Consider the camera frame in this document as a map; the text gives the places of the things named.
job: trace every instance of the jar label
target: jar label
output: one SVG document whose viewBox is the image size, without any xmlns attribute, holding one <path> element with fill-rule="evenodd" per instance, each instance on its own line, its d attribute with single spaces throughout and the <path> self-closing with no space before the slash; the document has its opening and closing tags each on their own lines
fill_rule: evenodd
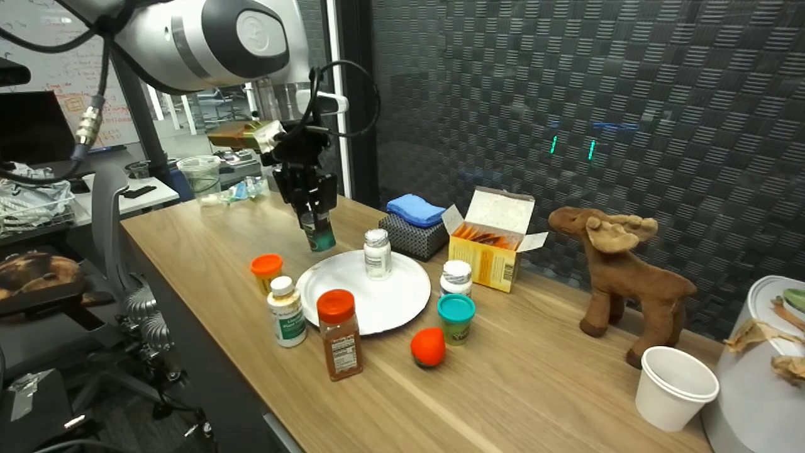
<svg viewBox="0 0 805 453">
<path fill-rule="evenodd" d="M 304 314 L 294 313 L 291 318 L 276 319 L 276 337 L 279 341 L 294 341 L 304 332 Z"/>
<path fill-rule="evenodd" d="M 354 337 L 339 337 L 332 342 L 332 367 L 334 372 L 357 367 Z"/>
</svg>

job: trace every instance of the box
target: box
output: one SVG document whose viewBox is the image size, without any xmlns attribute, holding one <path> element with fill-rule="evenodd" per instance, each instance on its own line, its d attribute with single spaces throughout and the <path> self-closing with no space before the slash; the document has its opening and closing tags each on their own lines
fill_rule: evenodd
<svg viewBox="0 0 805 453">
<path fill-rule="evenodd" d="M 426 263 L 447 245 L 447 231 L 444 224 L 435 224 L 431 229 L 417 229 L 405 220 L 388 215 L 382 216 L 381 227 L 388 231 L 393 249 Z"/>
<path fill-rule="evenodd" d="M 447 256 L 473 266 L 473 281 L 510 292 L 520 253 L 542 249 L 548 231 L 527 234 L 534 197 L 478 187 L 464 220 L 456 206 L 444 215 L 450 234 Z"/>
</svg>

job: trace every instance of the paper cup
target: paper cup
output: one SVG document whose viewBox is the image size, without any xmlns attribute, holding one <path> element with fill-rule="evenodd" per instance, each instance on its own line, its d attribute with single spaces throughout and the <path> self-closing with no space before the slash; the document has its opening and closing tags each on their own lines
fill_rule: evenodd
<svg viewBox="0 0 805 453">
<path fill-rule="evenodd" d="M 683 430 L 720 396 L 720 381 L 696 358 L 675 347 L 650 347 L 637 385 L 639 416 L 659 430 Z"/>
</svg>

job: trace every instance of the pill bottle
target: pill bottle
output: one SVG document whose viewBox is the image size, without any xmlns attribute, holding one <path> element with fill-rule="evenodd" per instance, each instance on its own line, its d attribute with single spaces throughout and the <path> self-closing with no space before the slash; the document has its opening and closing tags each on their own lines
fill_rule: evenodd
<svg viewBox="0 0 805 453">
<path fill-rule="evenodd" d="M 444 264 L 444 278 L 439 279 L 444 295 L 470 295 L 473 289 L 473 266 L 460 259 Z"/>
<path fill-rule="evenodd" d="M 381 278 L 381 275 L 390 271 L 393 246 L 388 245 L 385 229 L 369 229 L 366 234 L 362 256 L 366 256 L 368 275 Z"/>
<path fill-rule="evenodd" d="M 307 337 L 307 324 L 299 305 L 299 292 L 294 279 L 281 275 L 273 279 L 273 292 L 268 297 L 273 310 L 275 337 L 281 347 L 294 347 Z"/>
<path fill-rule="evenodd" d="M 273 279 L 281 275 L 281 256 L 279 254 L 259 254 L 252 259 L 252 275 L 257 279 L 259 295 L 273 292 Z"/>
</svg>

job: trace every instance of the spice jar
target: spice jar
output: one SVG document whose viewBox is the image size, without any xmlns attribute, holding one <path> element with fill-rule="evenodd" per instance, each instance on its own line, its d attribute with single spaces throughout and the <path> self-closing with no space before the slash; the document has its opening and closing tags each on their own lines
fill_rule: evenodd
<svg viewBox="0 0 805 453">
<path fill-rule="evenodd" d="M 343 381 L 362 370 L 354 297 L 347 289 L 329 289 L 317 300 L 319 332 L 329 381 Z"/>
</svg>

